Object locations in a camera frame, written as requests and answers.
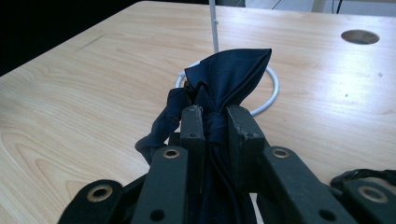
black strap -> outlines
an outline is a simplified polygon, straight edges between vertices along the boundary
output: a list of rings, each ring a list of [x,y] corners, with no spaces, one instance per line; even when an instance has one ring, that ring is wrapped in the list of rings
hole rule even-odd
[[[356,169],[347,171],[339,176],[336,176],[330,182],[333,188],[342,190],[347,181],[356,180],[360,178],[376,177],[388,181],[392,186],[396,186],[396,170],[376,171],[369,169]]]

floor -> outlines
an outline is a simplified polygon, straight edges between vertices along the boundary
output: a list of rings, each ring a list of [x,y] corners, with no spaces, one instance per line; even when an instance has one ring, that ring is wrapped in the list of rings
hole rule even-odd
[[[327,0],[324,12],[332,13],[332,5],[336,12],[338,3],[338,0]],[[246,0],[246,7],[276,7],[276,10],[311,11],[313,4],[314,0]],[[396,0],[346,0],[340,7],[340,14],[396,17]]]

crumpled fabric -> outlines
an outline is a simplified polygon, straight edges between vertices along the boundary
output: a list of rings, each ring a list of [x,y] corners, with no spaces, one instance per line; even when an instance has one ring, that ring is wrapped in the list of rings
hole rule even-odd
[[[257,223],[252,201],[238,192],[228,154],[226,106],[240,105],[256,88],[271,57],[270,49],[231,49],[185,69],[185,88],[169,91],[163,112],[135,148],[151,164],[156,150],[179,126],[189,105],[203,109],[205,169],[203,190],[189,195],[189,223]]]

light wood tabletop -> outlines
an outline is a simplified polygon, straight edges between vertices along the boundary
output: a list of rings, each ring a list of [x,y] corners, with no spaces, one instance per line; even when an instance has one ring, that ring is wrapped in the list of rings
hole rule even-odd
[[[273,49],[280,93],[255,117],[323,183],[396,169],[396,18],[217,7],[219,48]],[[92,181],[149,166],[134,144],[177,73],[213,53],[209,6],[140,2],[0,78],[0,223],[55,223]],[[367,30],[371,45],[341,33]],[[265,75],[242,106],[272,92]]]

round hole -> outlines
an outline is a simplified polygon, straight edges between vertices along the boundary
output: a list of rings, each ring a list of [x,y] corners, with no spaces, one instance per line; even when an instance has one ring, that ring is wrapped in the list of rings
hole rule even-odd
[[[335,214],[329,210],[319,210],[319,215],[328,221],[335,221]]]
[[[272,153],[274,156],[281,159],[287,158],[290,155],[288,151],[282,148],[276,148],[272,151]]]
[[[370,186],[360,186],[358,192],[364,198],[374,202],[374,203],[387,203],[387,195],[379,189]]]
[[[113,193],[113,188],[109,185],[99,185],[88,192],[87,199],[92,203],[99,203],[106,200]]]
[[[107,194],[107,189],[98,189],[93,193],[93,197],[103,197]]]
[[[178,155],[180,155],[180,152],[175,149],[168,149],[163,153],[163,155],[165,156],[165,158],[173,159],[178,157]]]
[[[370,45],[379,41],[378,35],[364,30],[345,31],[341,34],[341,37],[347,42],[360,45]]]
[[[165,212],[161,209],[154,210],[151,212],[149,218],[155,222],[162,221],[165,218]]]

